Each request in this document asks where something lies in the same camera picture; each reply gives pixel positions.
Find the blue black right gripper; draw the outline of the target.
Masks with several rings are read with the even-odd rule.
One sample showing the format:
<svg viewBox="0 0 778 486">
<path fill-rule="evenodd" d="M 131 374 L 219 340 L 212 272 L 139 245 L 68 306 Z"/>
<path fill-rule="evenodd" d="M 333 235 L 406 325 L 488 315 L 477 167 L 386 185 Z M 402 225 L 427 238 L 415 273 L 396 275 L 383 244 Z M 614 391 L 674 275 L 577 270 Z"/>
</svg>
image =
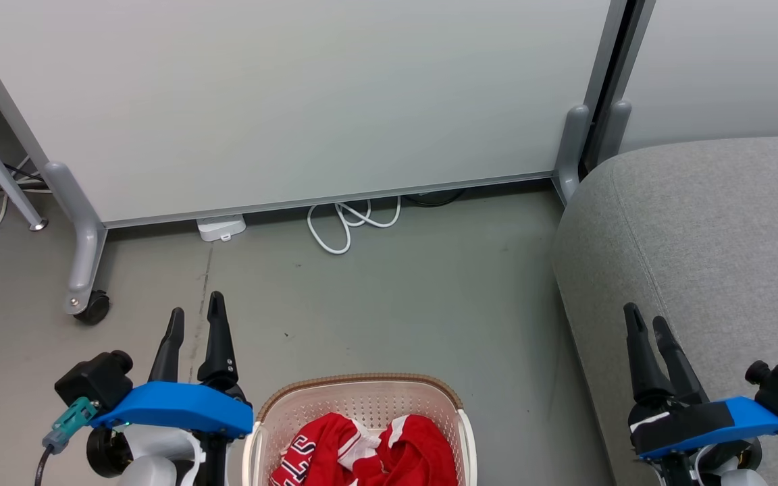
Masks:
<svg viewBox="0 0 778 486">
<path fill-rule="evenodd" d="M 690 458 L 701 449 L 778 435 L 778 416 L 753 399 L 738 396 L 708 402 L 709 398 L 671 327 L 664 317 L 657 316 L 652 320 L 652 328 L 658 353 L 667 366 L 669 379 L 666 378 L 652 351 L 648 327 L 640 309 L 634 302 L 627 302 L 623 312 L 636 404 L 661 407 L 674 395 L 685 405 L 692 405 L 662 412 L 630 427 L 631 443 L 637 456 L 654 467 L 662 485 L 700 485 L 701 474 Z"/>
</svg>

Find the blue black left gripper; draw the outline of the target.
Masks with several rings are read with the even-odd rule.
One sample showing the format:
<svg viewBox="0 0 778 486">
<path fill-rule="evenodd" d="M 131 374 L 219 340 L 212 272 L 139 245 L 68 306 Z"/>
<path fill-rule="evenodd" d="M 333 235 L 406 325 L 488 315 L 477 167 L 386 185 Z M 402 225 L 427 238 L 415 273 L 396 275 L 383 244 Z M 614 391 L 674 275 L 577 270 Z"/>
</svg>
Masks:
<svg viewBox="0 0 778 486">
<path fill-rule="evenodd" d="M 217 290 L 207 322 L 207 353 L 197 373 L 203 385 L 176 383 L 185 314 L 171 310 L 149 383 L 90 422 L 86 458 L 94 473 L 120 485 L 230 483 L 229 452 L 253 431 L 253 407 L 241 395 L 225 394 L 241 389 L 225 298 Z"/>
</svg>

